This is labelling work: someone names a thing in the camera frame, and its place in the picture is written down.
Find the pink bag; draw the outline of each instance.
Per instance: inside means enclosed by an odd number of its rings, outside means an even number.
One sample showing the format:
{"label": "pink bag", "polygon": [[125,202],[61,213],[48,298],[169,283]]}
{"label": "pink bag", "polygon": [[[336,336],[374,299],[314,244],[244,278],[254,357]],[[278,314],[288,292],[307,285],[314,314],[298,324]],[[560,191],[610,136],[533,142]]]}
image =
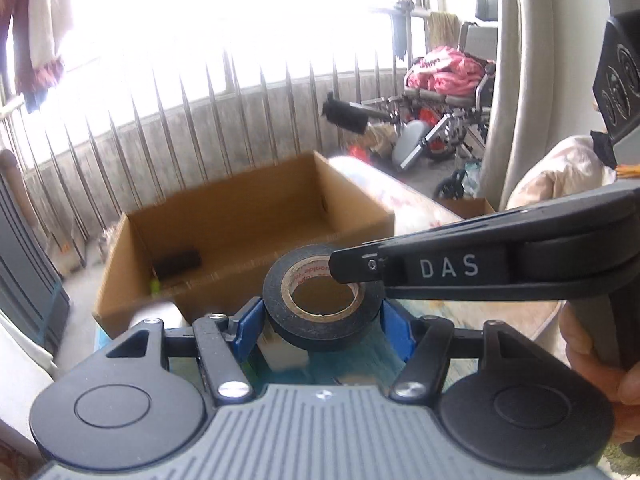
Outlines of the pink bag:
{"label": "pink bag", "polygon": [[450,46],[439,46],[409,69],[404,86],[464,97],[475,92],[482,76],[484,67],[475,59]]}

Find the cardboard box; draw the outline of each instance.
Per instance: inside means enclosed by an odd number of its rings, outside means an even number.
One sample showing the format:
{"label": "cardboard box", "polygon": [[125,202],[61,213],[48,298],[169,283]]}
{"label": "cardboard box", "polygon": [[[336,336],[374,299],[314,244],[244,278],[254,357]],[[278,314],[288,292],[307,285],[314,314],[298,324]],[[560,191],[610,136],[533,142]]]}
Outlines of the cardboard box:
{"label": "cardboard box", "polygon": [[436,202],[465,220],[495,213],[494,208],[491,207],[491,204],[489,204],[485,198],[463,198],[462,200],[441,198],[436,200]]}
{"label": "cardboard box", "polygon": [[[283,254],[309,244],[348,247],[393,235],[394,214],[317,153],[179,192],[123,215],[94,317],[116,337],[152,299],[172,300],[189,322],[235,313],[262,292]],[[197,250],[202,264],[150,297],[152,262]]]}

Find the tape roll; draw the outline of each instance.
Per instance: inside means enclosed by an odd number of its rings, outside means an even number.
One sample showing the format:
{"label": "tape roll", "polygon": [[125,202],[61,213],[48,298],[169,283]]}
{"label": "tape roll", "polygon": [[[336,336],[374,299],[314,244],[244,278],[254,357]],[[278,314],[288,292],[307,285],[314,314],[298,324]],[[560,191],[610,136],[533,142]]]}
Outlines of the tape roll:
{"label": "tape roll", "polygon": [[385,295],[381,283],[350,283],[353,301],[338,312],[316,314],[298,306],[293,292],[306,280],[331,276],[333,249],[311,245],[277,260],[264,279],[262,297],[275,331],[287,342],[311,351],[341,350],[362,338]]}

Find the curtain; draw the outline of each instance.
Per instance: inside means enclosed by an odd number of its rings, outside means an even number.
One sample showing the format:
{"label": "curtain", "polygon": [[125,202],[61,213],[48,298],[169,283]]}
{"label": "curtain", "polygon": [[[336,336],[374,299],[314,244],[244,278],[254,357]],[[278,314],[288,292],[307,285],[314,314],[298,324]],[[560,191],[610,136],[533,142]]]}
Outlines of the curtain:
{"label": "curtain", "polygon": [[479,186],[495,210],[545,155],[554,89],[551,0],[500,0],[497,58]]}

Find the human hand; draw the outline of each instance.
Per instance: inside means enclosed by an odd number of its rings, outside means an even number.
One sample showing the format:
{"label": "human hand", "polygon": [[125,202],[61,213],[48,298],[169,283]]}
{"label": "human hand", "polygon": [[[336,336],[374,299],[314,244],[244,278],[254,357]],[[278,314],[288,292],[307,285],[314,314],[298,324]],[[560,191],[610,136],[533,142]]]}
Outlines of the human hand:
{"label": "human hand", "polygon": [[628,372],[602,364],[593,350],[591,336],[569,302],[560,312],[559,323],[571,368],[601,390],[613,405],[616,423],[611,441],[630,442],[640,434],[640,363]]}

